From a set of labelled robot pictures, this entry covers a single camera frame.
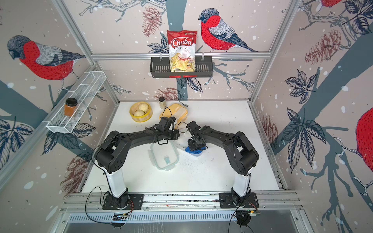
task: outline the white table surface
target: white table surface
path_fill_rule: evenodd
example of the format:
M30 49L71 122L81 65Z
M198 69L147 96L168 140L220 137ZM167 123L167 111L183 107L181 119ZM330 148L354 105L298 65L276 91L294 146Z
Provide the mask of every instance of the white table surface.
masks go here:
M108 132L116 130L120 133L142 131L145 127L159 123L159 115L163 110L158 102L149 102L153 109L153 116L144 123L137 123L131 119L129 108L135 102L121 102L114 116ZM242 131L259 153L256 167L251 170L250 187L253 191L279 190L275 176L271 169L264 147L262 145L254 119L246 101L188 101L187 123L195 120L202 126L226 132ZM177 144L187 147L189 132L182 134ZM225 151L213 144L199 157L195 157L178 149L179 162L169 171L158 170L149 159L150 144L132 148L124 165L123 178L129 192L230 192L235 171L230 166ZM83 192L90 192L100 186L103 192L108 185L102 171L93 166L83 187Z

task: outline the spice shaker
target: spice shaker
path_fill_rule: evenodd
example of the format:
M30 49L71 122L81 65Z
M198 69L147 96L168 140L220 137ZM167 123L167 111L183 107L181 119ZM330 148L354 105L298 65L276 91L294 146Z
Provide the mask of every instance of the spice shaker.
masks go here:
M65 116L72 117L77 105L78 101L75 98L67 98L65 103Z
M164 99L164 97L159 97L159 106L162 109L165 109L167 107L166 100Z

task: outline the white wire basket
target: white wire basket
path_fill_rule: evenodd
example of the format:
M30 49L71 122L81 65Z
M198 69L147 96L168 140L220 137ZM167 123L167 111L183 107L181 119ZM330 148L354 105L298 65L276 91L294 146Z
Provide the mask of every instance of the white wire basket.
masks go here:
M69 98L75 98L78 101L72 117L65 116L65 105L62 105L48 123L47 128L53 133L71 133L105 80L106 75L102 71L88 72L77 89L67 93L70 95Z

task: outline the bird illustration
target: bird illustration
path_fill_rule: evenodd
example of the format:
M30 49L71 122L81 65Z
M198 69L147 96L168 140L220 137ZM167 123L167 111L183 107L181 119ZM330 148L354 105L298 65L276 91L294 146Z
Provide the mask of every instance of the bird illustration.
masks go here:
M7 47L13 59L19 58L37 76L47 80L61 80L62 88L57 93L67 90L63 87L63 79L70 73L74 74L72 68L76 61L85 58L84 55L56 46L39 44L22 35L12 37Z
M219 16L219 12L214 8L208 8L201 12L198 20L201 20L201 34L203 41L214 50L224 50L230 48L245 48L251 52L257 52L247 46L234 29L228 26Z
M338 2L342 1L342 0L311 0L309 2L306 3L307 4L310 4L311 2L314 2L314 1L318 1L318 2L321 2L321 8L320 10L316 13L317 15L320 15L319 12L321 11L321 9L323 8L323 6L327 6L329 7L329 11L330 13L326 16L328 17L329 15L331 14L335 14L335 12L332 12L332 6L334 6L335 4L337 4Z
M345 150L351 151L355 154L358 154L364 161L364 163L373 171L373 108L364 113L359 121L357 122L356 127L356 141L357 149L348 149L343 146L342 140L340 138L335 138L339 140L342 146L342 152L338 154L342 156ZM364 188L365 193L360 193L363 196L367 196L368 187L373 185L373 180L368 184L363 184L359 178L352 177L357 180Z

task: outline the chip bag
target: chip bag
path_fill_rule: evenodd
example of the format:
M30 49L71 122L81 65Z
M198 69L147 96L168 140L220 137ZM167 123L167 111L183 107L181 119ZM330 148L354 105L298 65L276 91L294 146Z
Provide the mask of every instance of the chip bag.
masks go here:
M195 71L197 31L167 31L171 72Z

